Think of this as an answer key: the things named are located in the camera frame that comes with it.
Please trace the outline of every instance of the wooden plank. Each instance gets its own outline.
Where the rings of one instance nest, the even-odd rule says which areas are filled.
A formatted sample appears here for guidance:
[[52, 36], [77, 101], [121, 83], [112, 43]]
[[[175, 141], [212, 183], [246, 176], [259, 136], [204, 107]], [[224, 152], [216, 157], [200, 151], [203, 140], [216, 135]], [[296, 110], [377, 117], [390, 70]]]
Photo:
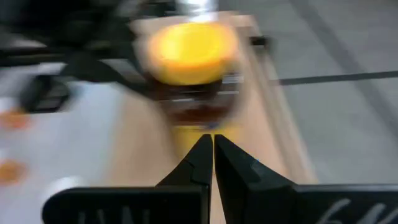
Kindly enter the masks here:
[[[249, 17], [235, 16], [231, 12], [219, 13], [220, 22], [227, 26], [239, 28], [239, 26], [255, 26]], [[149, 36], [165, 26], [183, 22], [183, 17], [166, 17], [161, 19], [149, 19], [139, 21], [134, 26], [139, 26], [144, 36]], [[145, 52], [145, 40], [142, 40], [141, 50]], [[258, 79], [262, 75], [259, 65], [253, 61], [254, 54], [245, 40], [239, 43], [239, 70], [244, 77], [240, 93], [238, 110], [232, 118], [234, 125], [238, 127], [238, 138], [235, 143], [241, 146], [249, 154], [257, 158], [263, 164], [276, 172], [292, 178], [293, 173], [285, 163], [286, 150], [281, 150], [280, 134], [273, 124], [275, 111], [267, 109], [269, 105], [264, 101], [264, 94], [273, 91], [267, 80]], [[108, 184], [113, 186], [144, 186], [155, 185], [165, 177], [178, 164], [175, 148], [177, 146], [172, 136], [170, 124], [155, 102], [140, 96], [126, 92], [119, 124], [115, 130], [116, 140], [114, 145], [114, 157], [109, 168]], [[297, 139], [291, 138], [290, 146], [301, 145]], [[308, 182], [310, 175], [302, 174], [301, 182]], [[213, 177], [211, 200], [211, 223], [225, 223], [221, 206], [220, 194]]]

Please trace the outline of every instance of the wooden board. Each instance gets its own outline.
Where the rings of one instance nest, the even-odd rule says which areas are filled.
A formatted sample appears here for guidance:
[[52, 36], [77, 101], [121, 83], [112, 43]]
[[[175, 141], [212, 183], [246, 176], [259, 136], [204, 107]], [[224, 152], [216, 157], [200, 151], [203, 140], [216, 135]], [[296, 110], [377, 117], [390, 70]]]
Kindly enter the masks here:
[[[244, 84], [239, 108], [232, 119], [234, 126], [238, 127], [235, 143], [263, 164], [294, 181], [314, 182], [304, 147], [289, 112], [286, 112], [288, 108], [283, 94], [275, 89], [277, 86], [268, 82], [268, 75], [274, 72], [272, 66], [268, 67], [270, 70], [263, 70], [246, 42], [247, 29], [252, 27], [256, 30], [254, 21], [250, 16], [236, 16], [232, 12], [220, 12], [219, 19], [233, 27], [241, 39], [238, 59]], [[137, 30], [141, 30], [142, 34], [150, 35], [183, 21], [184, 17], [165, 17], [139, 21], [132, 26], [138, 26]], [[179, 163], [172, 128], [156, 103], [140, 96], [126, 92], [115, 138], [108, 185], [155, 185]], [[214, 176], [211, 223], [224, 222]]]

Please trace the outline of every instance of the yellow object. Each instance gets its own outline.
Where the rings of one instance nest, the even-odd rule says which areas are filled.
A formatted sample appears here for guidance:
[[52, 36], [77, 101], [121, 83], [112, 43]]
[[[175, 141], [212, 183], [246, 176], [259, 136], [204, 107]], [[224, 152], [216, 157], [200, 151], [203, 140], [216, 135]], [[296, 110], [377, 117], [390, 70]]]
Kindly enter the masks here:
[[238, 142], [239, 128], [237, 124], [227, 123], [216, 129], [203, 129], [198, 126], [175, 126], [174, 136], [177, 145], [178, 158], [184, 158], [193, 145], [204, 134], [211, 134], [213, 140], [215, 134], [222, 134], [232, 142]]
[[149, 41], [155, 77], [169, 85], [197, 85], [218, 80], [231, 66], [237, 39], [216, 22], [166, 27]]

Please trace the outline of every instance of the yellow lid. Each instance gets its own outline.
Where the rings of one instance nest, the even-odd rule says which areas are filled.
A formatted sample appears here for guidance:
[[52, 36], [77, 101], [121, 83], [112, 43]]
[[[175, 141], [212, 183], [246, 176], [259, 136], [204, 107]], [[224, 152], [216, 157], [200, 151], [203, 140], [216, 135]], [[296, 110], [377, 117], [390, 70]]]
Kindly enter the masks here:
[[220, 79], [236, 52], [233, 32], [215, 22], [164, 28], [149, 42], [155, 77], [170, 85], [197, 85]]

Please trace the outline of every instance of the gray floor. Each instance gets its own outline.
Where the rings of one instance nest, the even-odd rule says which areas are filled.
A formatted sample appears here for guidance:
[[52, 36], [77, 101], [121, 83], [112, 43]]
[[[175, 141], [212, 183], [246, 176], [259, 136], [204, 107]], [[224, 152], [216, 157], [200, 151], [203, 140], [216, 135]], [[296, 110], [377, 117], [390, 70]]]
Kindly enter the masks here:
[[[254, 15], [275, 38], [279, 78], [398, 70], [395, 0], [221, 0], [221, 8]], [[320, 182], [398, 182], [398, 79], [284, 90]]]

